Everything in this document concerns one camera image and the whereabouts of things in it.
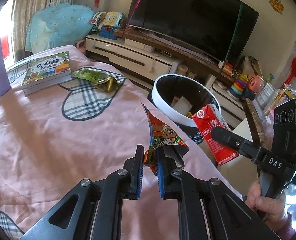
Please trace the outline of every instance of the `pink bedsheet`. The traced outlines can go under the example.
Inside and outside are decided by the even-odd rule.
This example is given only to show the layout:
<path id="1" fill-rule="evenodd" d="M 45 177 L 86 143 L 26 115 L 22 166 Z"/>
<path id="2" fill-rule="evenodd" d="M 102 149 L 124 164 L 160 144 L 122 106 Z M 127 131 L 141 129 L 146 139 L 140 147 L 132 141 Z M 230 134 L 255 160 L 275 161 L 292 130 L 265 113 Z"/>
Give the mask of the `pink bedsheet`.
<path id="1" fill-rule="evenodd" d="M 92 66 L 120 73 L 111 65 L 90 62 L 74 46 L 34 57 L 67 50 L 72 71 Z M 23 76 L 0 97 L 0 210 L 23 231 L 83 178 L 104 179 L 134 156 L 137 144 L 147 149 L 149 127 L 140 101 L 173 127 L 190 148 L 184 156 L 186 171 L 203 180 L 219 178 L 229 186 L 205 153 L 129 80 L 101 115 L 86 121 L 71 121 L 62 115 L 69 91 L 56 85 L 25 97 L 22 80 Z M 140 199 L 123 204 L 122 239 L 179 239 L 177 213 L 176 200 L 160 198 L 157 177 L 145 168 Z"/>

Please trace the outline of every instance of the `plaid heart pattern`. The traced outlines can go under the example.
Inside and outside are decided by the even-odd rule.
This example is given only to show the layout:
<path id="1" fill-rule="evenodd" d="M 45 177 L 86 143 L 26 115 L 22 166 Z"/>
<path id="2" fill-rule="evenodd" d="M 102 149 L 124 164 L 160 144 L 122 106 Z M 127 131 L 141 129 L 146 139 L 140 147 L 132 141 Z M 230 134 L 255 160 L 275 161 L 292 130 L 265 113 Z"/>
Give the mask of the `plaid heart pattern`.
<path id="1" fill-rule="evenodd" d="M 19 240 L 24 235 L 24 232 L 2 211 L 0 211 L 0 227 L 11 240 Z"/>
<path id="2" fill-rule="evenodd" d="M 24 75 L 27 70 L 28 67 L 30 66 L 30 63 L 33 62 L 34 60 L 36 60 L 37 58 L 24 58 L 18 62 L 16 62 L 8 71 L 7 71 L 7 75 L 8 75 L 8 79 L 9 79 L 9 83 L 13 83 L 14 81 L 16 81 L 19 77 L 21 77 L 22 75 Z"/>
<path id="3" fill-rule="evenodd" d="M 78 78 L 60 84 L 62 88 L 70 91 L 62 105 L 62 114 L 69 120 L 85 121 L 100 115 L 110 105 L 126 80 L 120 74 L 96 68 L 87 68 L 114 77 L 117 80 L 118 88 L 112 92 L 103 92 L 95 88 L 89 81 Z"/>

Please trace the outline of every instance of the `wooden shelf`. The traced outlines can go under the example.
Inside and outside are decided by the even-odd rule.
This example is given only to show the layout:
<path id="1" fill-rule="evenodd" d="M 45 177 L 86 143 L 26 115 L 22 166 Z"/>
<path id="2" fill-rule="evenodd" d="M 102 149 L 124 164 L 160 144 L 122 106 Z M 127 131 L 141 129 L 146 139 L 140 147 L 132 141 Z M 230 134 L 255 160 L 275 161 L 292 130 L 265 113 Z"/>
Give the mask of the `wooden shelf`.
<path id="1" fill-rule="evenodd" d="M 114 30 L 113 34 L 125 39 L 130 39 L 133 41 L 140 42 L 142 44 L 146 44 L 148 46 L 152 46 L 154 48 L 163 50 L 168 52 L 177 58 L 185 60 L 188 64 L 194 65 L 197 68 L 207 71 L 209 74 L 217 77 L 221 82 L 226 84 L 227 86 L 231 86 L 233 84 L 233 78 L 229 77 L 225 73 L 219 75 L 220 69 L 216 64 L 206 61 L 203 58 L 195 56 L 189 52 L 186 52 L 182 49 L 175 48 L 169 44 L 163 43 L 161 41 L 155 40 L 149 36 L 144 35 L 138 30 L 130 30 L 127 29 L 124 36 L 122 36 L 123 29 Z"/>

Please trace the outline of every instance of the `blue floral fabric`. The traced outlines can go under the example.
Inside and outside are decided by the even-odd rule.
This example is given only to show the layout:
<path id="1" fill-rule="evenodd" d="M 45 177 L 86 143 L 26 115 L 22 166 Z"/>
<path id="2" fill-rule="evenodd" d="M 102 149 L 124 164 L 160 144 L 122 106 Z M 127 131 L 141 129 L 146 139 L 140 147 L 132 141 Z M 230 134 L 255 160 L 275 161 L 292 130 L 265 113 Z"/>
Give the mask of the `blue floral fabric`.
<path id="1" fill-rule="evenodd" d="M 30 21 L 26 51 L 33 54 L 65 45 L 75 45 L 91 30 L 93 10 L 84 5 L 61 3 L 35 12 Z"/>

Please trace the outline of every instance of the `toy cash register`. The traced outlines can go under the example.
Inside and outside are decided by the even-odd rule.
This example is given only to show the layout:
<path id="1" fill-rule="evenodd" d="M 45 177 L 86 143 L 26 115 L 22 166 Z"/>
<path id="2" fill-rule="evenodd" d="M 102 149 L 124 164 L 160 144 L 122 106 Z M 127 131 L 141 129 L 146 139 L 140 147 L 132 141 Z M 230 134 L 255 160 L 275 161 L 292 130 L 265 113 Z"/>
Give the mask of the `toy cash register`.
<path id="1" fill-rule="evenodd" d="M 118 37 L 113 35 L 113 31 L 122 28 L 126 20 L 126 16 L 120 12 L 107 12 L 99 36 L 116 40 Z"/>

